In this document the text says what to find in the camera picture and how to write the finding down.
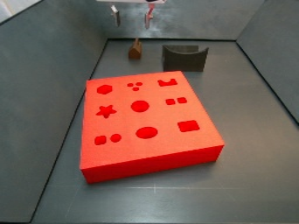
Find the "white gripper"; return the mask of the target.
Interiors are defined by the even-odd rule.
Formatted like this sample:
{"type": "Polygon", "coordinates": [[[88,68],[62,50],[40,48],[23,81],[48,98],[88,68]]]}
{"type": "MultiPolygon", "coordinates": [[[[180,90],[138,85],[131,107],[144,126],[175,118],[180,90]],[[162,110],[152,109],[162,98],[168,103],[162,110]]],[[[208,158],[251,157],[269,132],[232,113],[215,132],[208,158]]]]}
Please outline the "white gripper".
{"type": "MultiPolygon", "coordinates": [[[[167,0],[96,0],[99,2],[118,2],[118,3],[131,3],[131,4],[148,4],[148,12],[144,14],[144,28],[150,29],[151,19],[154,18],[154,4],[164,4],[167,0]]],[[[112,15],[116,20],[116,27],[120,26],[120,11],[112,4],[110,6],[112,10],[112,15]]]]}

